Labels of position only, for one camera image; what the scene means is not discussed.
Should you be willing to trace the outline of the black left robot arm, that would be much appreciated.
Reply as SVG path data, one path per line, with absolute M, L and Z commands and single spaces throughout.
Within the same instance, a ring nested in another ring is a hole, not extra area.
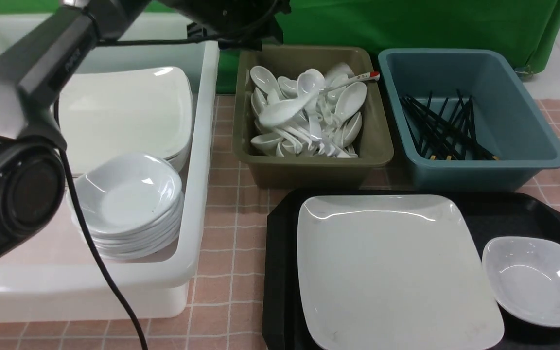
M 39 233 L 65 195 L 67 144 L 53 104 L 95 47 L 217 41 L 258 50 L 283 42 L 277 13 L 288 0 L 165 0 L 191 20 L 184 39 L 122 41 L 147 0 L 61 2 L 44 22 L 0 54 L 0 258 Z

